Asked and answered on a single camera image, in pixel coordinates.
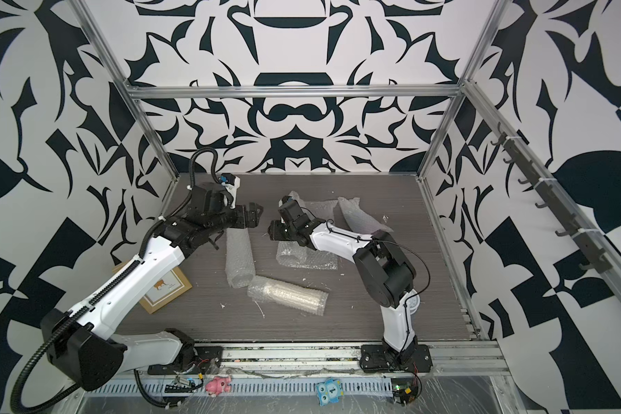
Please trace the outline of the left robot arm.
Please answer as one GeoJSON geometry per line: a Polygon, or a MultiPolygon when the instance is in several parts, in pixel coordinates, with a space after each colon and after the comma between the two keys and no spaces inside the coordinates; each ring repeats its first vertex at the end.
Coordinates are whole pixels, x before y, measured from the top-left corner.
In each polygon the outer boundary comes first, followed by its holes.
{"type": "Polygon", "coordinates": [[[199,247],[216,245],[226,229],[258,226],[264,209],[257,203],[236,203],[240,181],[234,174],[218,175],[212,164],[212,181],[196,184],[195,161],[205,153],[218,157],[217,151],[208,147],[193,153],[186,198],[173,212],[155,220],[138,253],[87,298],[67,312],[53,309],[41,321],[44,343],[17,377],[10,396],[12,412],[43,412],[78,389],[93,391],[123,371],[169,365],[184,355],[189,340],[173,329],[127,337],[119,336],[117,328],[157,281],[199,247]],[[73,383],[46,402],[27,406],[22,394],[41,359],[47,359],[73,383]]]}

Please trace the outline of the bubble-wrapped roll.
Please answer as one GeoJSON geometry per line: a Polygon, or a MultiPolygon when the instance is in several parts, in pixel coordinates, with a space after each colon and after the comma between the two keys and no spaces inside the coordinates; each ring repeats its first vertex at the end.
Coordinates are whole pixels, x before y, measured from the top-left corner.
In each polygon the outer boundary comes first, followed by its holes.
{"type": "Polygon", "coordinates": [[[255,261],[247,229],[227,229],[227,281],[232,288],[247,287],[255,277],[255,261]]]}

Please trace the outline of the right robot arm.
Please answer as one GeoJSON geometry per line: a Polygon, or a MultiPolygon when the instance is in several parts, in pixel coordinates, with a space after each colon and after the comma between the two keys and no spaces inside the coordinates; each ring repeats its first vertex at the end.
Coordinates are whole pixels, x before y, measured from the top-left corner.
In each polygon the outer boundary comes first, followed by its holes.
{"type": "Polygon", "coordinates": [[[298,201],[285,196],[279,202],[279,220],[268,227],[273,241],[293,242],[303,248],[326,252],[352,262],[369,296],[381,307],[385,350],[400,362],[417,348],[412,327],[412,301],[417,271],[405,255],[407,249],[383,230],[358,234],[307,212],[298,201]]]}

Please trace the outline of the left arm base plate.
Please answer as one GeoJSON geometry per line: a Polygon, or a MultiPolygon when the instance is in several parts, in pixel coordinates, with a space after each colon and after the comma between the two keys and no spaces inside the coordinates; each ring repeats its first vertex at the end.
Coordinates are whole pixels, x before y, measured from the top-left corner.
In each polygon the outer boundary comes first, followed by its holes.
{"type": "Polygon", "coordinates": [[[221,366],[223,351],[219,346],[185,345],[173,362],[167,365],[151,365],[147,368],[147,374],[208,374],[221,366]]]}

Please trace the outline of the bubble wrap around vase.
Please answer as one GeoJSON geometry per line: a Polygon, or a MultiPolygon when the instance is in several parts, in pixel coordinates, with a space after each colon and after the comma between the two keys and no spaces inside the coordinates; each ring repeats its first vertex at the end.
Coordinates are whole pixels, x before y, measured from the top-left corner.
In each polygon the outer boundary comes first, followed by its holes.
{"type": "MultiPolygon", "coordinates": [[[[314,217],[324,220],[335,218],[334,209],[338,201],[328,200],[319,202],[305,202],[296,191],[291,191],[289,196],[298,201],[305,211],[309,211],[314,217]]],[[[280,241],[276,254],[279,265],[291,268],[311,269],[311,270],[336,270],[338,265],[337,256],[317,251],[311,248],[301,247],[294,241],[280,241]]]]}

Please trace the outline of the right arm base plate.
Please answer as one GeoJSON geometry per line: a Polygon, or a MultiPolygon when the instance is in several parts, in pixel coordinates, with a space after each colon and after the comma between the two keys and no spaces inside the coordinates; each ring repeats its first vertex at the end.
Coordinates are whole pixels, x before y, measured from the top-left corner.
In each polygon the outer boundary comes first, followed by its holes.
{"type": "Polygon", "coordinates": [[[359,366],[365,373],[429,373],[434,364],[427,345],[412,343],[402,352],[385,344],[362,345],[359,366]]]}

